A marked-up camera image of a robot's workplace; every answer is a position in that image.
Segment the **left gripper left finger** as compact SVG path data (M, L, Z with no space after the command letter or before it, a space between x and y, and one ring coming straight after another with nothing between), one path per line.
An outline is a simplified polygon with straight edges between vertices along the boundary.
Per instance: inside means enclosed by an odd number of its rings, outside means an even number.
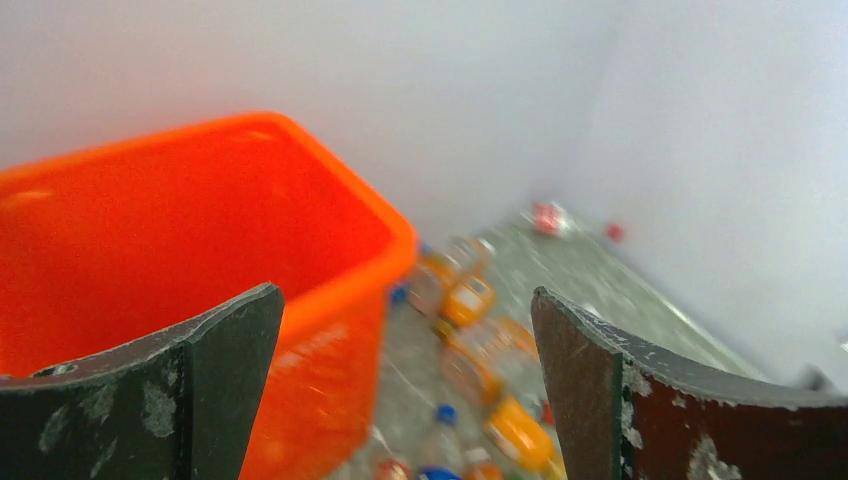
M284 298L264 283L191 319L1 378L5 479L235 479Z

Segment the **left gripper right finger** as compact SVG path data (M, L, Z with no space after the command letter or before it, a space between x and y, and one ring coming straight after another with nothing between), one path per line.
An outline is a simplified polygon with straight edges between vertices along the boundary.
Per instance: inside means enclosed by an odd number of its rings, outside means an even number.
M843 479L847 400L680 356L543 287L531 319L571 479Z

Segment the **orange soda bottle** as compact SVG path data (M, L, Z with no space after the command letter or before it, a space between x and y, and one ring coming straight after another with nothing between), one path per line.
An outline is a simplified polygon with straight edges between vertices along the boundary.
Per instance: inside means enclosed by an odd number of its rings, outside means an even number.
M521 469L541 479L567 479L559 444L549 428L513 396L502 398L483 422L484 432Z

